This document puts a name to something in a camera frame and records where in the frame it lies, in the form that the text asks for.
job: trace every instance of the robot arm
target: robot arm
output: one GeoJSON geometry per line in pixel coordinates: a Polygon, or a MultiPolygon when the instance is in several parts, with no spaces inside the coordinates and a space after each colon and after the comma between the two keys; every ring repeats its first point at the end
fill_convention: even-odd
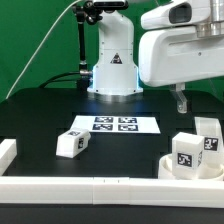
{"type": "Polygon", "coordinates": [[[151,31],[140,41],[140,78],[149,86],[175,86],[181,113],[185,82],[224,75],[223,3],[174,0],[142,16],[143,28],[151,31]]]}
{"type": "Polygon", "coordinates": [[[138,67],[133,61],[134,26],[116,10],[129,3],[146,0],[93,0],[101,10],[99,27],[99,60],[93,68],[92,85],[87,89],[92,98],[123,102],[142,95],[138,85],[138,67]]]}

